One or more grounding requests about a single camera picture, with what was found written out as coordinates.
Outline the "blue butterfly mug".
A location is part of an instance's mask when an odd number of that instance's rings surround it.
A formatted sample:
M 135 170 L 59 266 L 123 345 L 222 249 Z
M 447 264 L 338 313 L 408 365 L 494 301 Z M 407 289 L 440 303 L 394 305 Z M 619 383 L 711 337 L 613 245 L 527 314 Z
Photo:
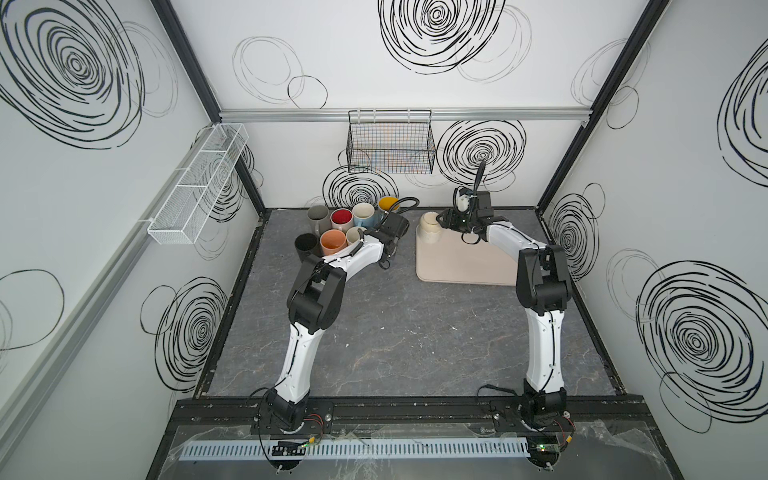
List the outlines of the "blue butterfly mug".
M 398 204 L 399 199 L 394 196 L 384 196 L 380 198 L 376 204 L 378 213 L 396 212 L 400 206 Z

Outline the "light blue mug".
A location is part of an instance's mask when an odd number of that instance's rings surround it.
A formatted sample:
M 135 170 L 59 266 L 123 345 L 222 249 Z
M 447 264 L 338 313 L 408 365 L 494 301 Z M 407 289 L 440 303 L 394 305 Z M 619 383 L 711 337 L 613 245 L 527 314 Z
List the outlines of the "light blue mug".
M 356 227 L 373 228 L 376 223 L 376 213 L 376 207 L 373 204 L 358 203 L 352 208 L 353 223 Z

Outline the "pink mug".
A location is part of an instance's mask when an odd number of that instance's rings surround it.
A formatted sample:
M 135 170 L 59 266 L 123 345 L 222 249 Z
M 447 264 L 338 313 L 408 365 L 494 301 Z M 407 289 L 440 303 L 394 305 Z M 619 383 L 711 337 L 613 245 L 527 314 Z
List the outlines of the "pink mug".
M 362 226 L 353 226 L 346 232 L 347 245 L 351 246 L 360 241 L 365 233 L 365 228 Z

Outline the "white red mug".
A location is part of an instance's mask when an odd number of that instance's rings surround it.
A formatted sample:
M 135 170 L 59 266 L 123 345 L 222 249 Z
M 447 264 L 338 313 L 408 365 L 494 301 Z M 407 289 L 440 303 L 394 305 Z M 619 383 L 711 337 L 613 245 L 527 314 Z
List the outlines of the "white red mug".
M 330 220 L 331 227 L 334 230 L 339 230 L 343 233 L 346 233 L 354 226 L 354 215 L 352 211 L 347 208 L 339 208 L 332 211 Z

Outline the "beige plastic tray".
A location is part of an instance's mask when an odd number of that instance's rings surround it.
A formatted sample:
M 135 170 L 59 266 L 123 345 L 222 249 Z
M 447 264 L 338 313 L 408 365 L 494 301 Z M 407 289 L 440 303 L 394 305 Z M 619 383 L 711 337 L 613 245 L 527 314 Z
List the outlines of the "beige plastic tray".
M 424 282 L 489 286 L 516 285 L 517 262 L 486 242 L 468 245 L 457 232 L 439 238 L 416 230 L 416 275 Z

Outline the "cream peach mug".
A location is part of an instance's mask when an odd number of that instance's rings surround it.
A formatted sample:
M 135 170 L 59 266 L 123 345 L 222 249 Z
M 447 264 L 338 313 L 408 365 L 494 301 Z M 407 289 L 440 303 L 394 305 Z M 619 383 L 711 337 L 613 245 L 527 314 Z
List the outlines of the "cream peach mug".
M 347 246 L 346 234 L 342 230 L 330 229 L 320 237 L 320 247 L 324 256 L 336 254 Z

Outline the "grey mug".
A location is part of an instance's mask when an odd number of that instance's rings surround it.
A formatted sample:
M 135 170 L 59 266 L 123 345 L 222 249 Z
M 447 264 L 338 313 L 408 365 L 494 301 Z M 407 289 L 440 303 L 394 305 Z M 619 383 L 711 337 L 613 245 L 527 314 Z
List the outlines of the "grey mug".
M 326 231 L 332 229 L 331 212 L 325 205 L 313 205 L 307 211 L 310 231 L 320 238 Z

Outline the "black mug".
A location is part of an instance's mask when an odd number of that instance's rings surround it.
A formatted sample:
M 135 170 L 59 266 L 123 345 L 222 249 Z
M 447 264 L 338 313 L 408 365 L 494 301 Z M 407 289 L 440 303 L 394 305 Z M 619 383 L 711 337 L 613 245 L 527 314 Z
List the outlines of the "black mug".
M 299 261 L 303 263 L 309 257 L 323 256 L 319 238 L 314 233 L 302 233 L 294 240 L 294 249 Z

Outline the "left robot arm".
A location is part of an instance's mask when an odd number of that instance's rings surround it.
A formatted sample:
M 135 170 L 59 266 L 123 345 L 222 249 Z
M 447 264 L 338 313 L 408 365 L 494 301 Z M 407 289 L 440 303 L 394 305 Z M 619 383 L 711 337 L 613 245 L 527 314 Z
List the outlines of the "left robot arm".
M 382 269 L 398 249 L 410 222 L 386 213 L 373 228 L 330 255 L 302 260 L 287 299 L 290 336 L 281 372 L 265 394 L 266 406 L 288 431 L 300 429 L 306 416 L 312 368 L 322 337 L 336 321 L 347 281 L 370 265 Z

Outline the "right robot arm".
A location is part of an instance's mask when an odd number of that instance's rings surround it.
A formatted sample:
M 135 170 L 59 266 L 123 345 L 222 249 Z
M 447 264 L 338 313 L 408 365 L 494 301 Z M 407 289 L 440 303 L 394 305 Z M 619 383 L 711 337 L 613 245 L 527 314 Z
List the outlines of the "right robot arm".
M 517 263 L 515 291 L 528 320 L 529 361 L 519 415 L 542 430 L 564 414 L 567 391 L 562 375 L 562 324 L 572 282 L 562 247 L 538 241 L 494 213 L 491 194 L 458 187 L 453 206 L 437 221 L 445 229 L 487 242 Z

